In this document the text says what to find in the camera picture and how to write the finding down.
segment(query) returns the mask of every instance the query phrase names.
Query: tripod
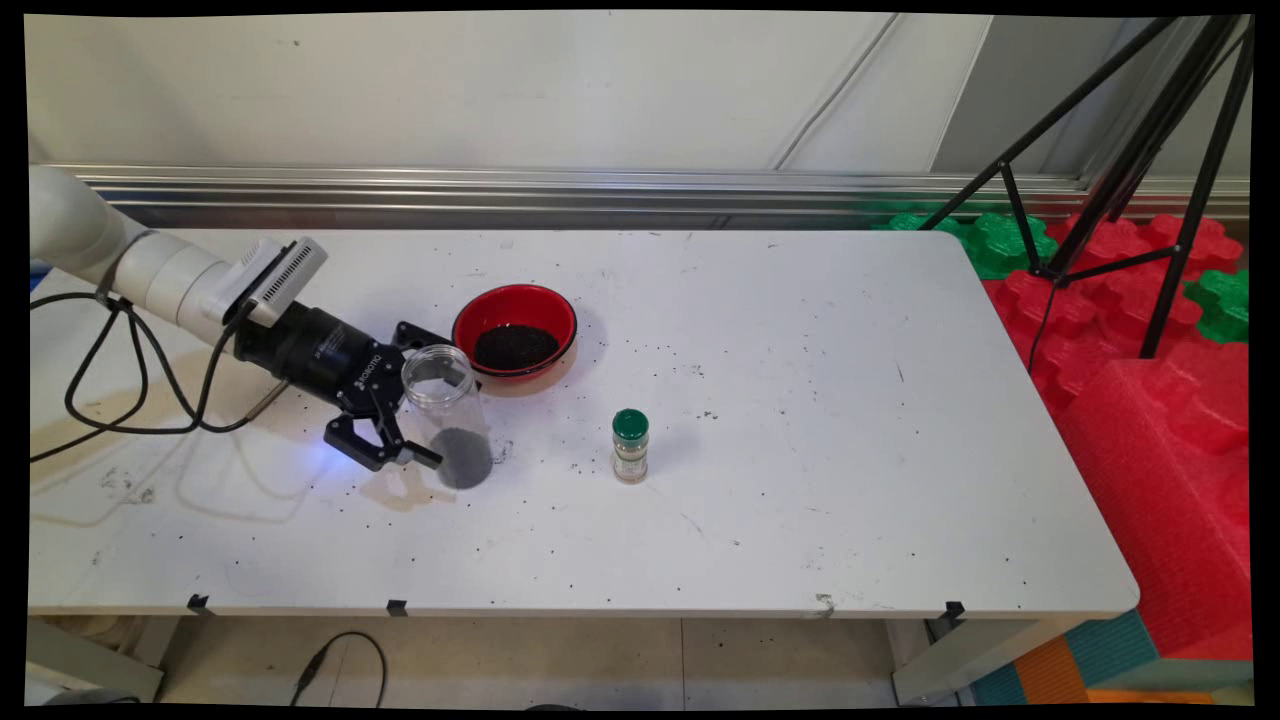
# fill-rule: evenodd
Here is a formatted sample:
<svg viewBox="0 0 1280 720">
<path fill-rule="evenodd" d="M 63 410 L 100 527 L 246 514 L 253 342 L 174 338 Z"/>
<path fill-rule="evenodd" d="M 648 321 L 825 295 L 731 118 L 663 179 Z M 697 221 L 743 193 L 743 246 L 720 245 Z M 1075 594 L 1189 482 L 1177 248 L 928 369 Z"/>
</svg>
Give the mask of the tripod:
<svg viewBox="0 0 1280 720">
<path fill-rule="evenodd" d="M 1208 19 L 1199 35 L 1196 37 L 1190 49 L 1187 51 L 1187 55 L 1178 64 L 1176 69 L 1174 69 L 1174 73 L 1165 83 L 1165 87 L 1161 90 L 1155 102 L 1152 102 L 1151 108 L 1147 110 L 1142 122 L 1134 129 L 1133 135 L 1116 155 L 1111 165 L 1106 169 L 1102 179 L 1098 181 L 1091 192 L 1089 199 L 1080 210 L 1079 219 L 1075 222 L 1075 225 L 1071 227 L 1066 238 L 1062 241 L 1061 247 L 1059 247 L 1057 252 L 1055 252 L 1053 258 L 1051 258 L 1047 263 L 1042 263 L 1039 255 L 1036 252 L 1030 227 L 1027 223 L 1027 211 L 1023 209 L 1023 201 L 1018 195 L 1018 184 L 1014 182 L 1014 173 L 1009 167 L 1009 163 L 1011 163 L 1014 158 L 1021 154 L 1023 150 L 1042 136 L 1044 131 L 1075 108 L 1085 96 L 1106 82 L 1106 79 L 1110 78 L 1120 67 L 1128 63 L 1157 35 L 1172 24 L 1175 19 L 1176 18 L 1153 19 L 1151 24 L 1143 28 L 1143 31 L 1134 36 L 1134 38 L 1130 40 L 1119 53 L 1094 70 L 1092 76 L 1071 91 L 1071 94 L 1059 102 L 1057 106 L 1050 110 L 1050 113 L 1037 122 L 1029 131 L 1027 131 L 1025 135 L 1018 138 L 1004 152 L 997 155 L 989 165 L 987 165 L 973 181 L 969 182 L 969 184 L 961 188 L 955 197 L 948 200 L 946 205 L 943 205 L 937 213 L 933 214 L 933 217 L 920 225 L 922 231 L 933 229 L 933 227 L 942 222 L 943 218 L 950 215 L 974 192 L 993 178 L 996 173 L 1000 173 L 1005 182 L 1005 190 L 1009 192 L 1010 205 L 1012 206 L 1019 232 L 1023 236 L 1023 243 L 1027 247 L 1027 258 L 1030 264 L 1029 272 L 1036 277 L 1044 278 L 1051 282 L 1053 291 L 1064 288 L 1078 279 L 1101 275 L 1103 273 L 1124 268 L 1132 268 L 1134 265 L 1161 260 L 1164 258 L 1171 258 L 1169 269 L 1165 273 L 1164 283 L 1161 284 L 1160 293 L 1156 299 L 1156 306 L 1152 310 L 1151 320 L 1147 325 L 1147 334 L 1142 343 L 1139 356 L 1144 359 L 1156 356 L 1156 350 L 1160 346 L 1160 337 L 1164 334 L 1165 323 L 1169 319 L 1169 311 L 1172 307 L 1174 297 L 1178 293 L 1178 283 L 1181 281 L 1183 270 L 1187 268 L 1187 260 L 1190 256 L 1192 242 L 1196 240 L 1196 231 L 1199 228 L 1201 218 L 1204 214 L 1204 206 L 1208 202 L 1210 191 L 1212 190 L 1213 181 L 1217 177 L 1217 170 L 1222 163 L 1222 155 L 1226 152 L 1226 143 L 1231 138 L 1231 129 L 1240 113 L 1240 105 L 1244 102 L 1244 94 L 1248 88 L 1249 78 L 1253 74 L 1253 15 L 1249 15 L 1249 22 L 1244 32 L 1235 40 L 1231 47 L 1226 49 L 1225 53 L 1222 49 L 1226 46 L 1228 36 L 1239 23 L 1240 15 L 1212 15 Z M 1133 258 L 1125 258 L 1124 260 L 1098 265 L 1088 270 L 1071 273 L 1071 265 L 1080 255 L 1080 251 L 1084 249 L 1084 243 L 1088 242 L 1098 222 L 1101 222 L 1103 217 L 1108 217 L 1111 220 L 1116 220 L 1120 217 L 1134 192 L 1137 192 L 1143 176 L 1148 169 L 1151 169 L 1151 164 L 1155 161 L 1161 146 L 1164 146 L 1165 141 L 1169 138 L 1169 135 L 1174 132 L 1174 128 L 1176 128 L 1178 123 L 1181 122 L 1187 110 L 1192 106 L 1192 102 L 1196 101 L 1204 86 L 1208 85 L 1210 78 L 1217 68 L 1226 61 L 1228 56 L 1236 47 L 1236 45 L 1240 47 L 1240 54 L 1235 59 L 1235 68 L 1231 72 L 1231 79 L 1228 85 L 1226 96 L 1222 100 L 1217 120 L 1213 124 L 1213 132 L 1210 136 L 1208 146 L 1204 150 L 1204 159 L 1201 163 L 1199 173 L 1196 176 L 1196 184 L 1192 188 L 1190 201 L 1187 205 L 1187 214 L 1183 218 L 1183 225 L 1178 233 L 1176 242 L 1171 247 L 1162 247 L 1160 250 L 1143 252 Z M 1050 295 L 1050 306 L 1044 311 L 1046 322 L 1048 320 L 1050 309 L 1052 309 L 1052 293 Z M 1032 360 L 1034 360 L 1034 352 L 1036 348 L 1033 345 Z"/>
</svg>

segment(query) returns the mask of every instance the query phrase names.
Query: plastic jar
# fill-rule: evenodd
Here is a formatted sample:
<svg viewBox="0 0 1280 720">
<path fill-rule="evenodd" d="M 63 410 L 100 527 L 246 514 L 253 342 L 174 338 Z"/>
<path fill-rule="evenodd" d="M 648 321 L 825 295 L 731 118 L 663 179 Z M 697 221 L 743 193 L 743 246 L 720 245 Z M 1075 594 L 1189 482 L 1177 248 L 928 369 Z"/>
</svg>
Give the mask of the plastic jar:
<svg viewBox="0 0 1280 720">
<path fill-rule="evenodd" d="M 467 356 L 452 345 L 429 345 L 404 361 L 401 382 L 419 442 L 444 457 L 436 469 L 440 482 L 454 489 L 484 482 L 493 451 Z"/>
</svg>

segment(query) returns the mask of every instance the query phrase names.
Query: white table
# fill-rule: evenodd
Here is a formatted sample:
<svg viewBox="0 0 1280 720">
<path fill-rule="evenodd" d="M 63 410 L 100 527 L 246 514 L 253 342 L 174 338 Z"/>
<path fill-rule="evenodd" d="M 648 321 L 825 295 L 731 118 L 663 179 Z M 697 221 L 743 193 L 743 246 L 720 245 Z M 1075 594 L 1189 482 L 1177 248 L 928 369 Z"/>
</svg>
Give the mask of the white table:
<svg viewBox="0 0 1280 720">
<path fill-rule="evenodd" d="M 174 231 L 225 258 L 278 231 Z M 287 391 L 227 434 L 108 436 L 31 469 L 32 614 L 626 615 L 966 621 L 896 675 L 928 701 L 1134 607 L 1138 587 L 959 243 L 896 232 L 312 231 L 300 301 L 378 338 L 448 334 L 479 292 L 566 295 L 575 351 L 488 393 L 500 465 L 456 492 L 370 474 Z M 51 274 L 35 297 L 87 286 Z M 31 450 L 83 432 L 61 395 L 92 302 L 31 324 Z M 207 347 L 155 320 L 188 393 Z M 180 424 L 152 363 L 136 424 Z M 224 360 L 229 421 L 274 380 Z M 137 386 L 115 331 L 79 404 Z M 649 477 L 609 469 L 613 414 L 652 423 Z"/>
</svg>

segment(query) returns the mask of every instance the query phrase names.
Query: clear plastic jar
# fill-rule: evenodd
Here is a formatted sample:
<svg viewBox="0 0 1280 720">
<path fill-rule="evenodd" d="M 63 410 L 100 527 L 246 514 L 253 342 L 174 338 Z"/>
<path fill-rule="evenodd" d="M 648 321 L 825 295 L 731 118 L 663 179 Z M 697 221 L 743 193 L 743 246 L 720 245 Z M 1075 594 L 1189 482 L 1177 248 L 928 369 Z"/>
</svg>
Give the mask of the clear plastic jar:
<svg viewBox="0 0 1280 720">
<path fill-rule="evenodd" d="M 416 439 L 444 457 L 436 469 L 440 482 L 454 489 L 484 482 L 493 451 L 467 356 L 452 345 L 430 345 L 404 361 L 401 380 L 419 428 Z"/>
<path fill-rule="evenodd" d="M 627 407 L 613 416 L 613 473 L 625 483 L 639 483 L 649 471 L 649 419 Z"/>
</svg>

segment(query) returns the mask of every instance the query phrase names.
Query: table leg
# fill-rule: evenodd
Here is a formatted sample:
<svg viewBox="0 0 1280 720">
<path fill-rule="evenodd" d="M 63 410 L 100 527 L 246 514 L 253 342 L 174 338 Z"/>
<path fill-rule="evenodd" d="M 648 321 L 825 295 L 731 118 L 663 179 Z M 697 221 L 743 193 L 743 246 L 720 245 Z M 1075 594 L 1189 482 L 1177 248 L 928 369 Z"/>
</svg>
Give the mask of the table leg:
<svg viewBox="0 0 1280 720">
<path fill-rule="evenodd" d="M 164 673 L 36 618 L 27 618 L 27 670 L 72 689 L 128 691 L 155 698 Z"/>
<path fill-rule="evenodd" d="M 893 673 L 899 703 L 932 705 L 1083 621 L 966 620 Z"/>
</svg>

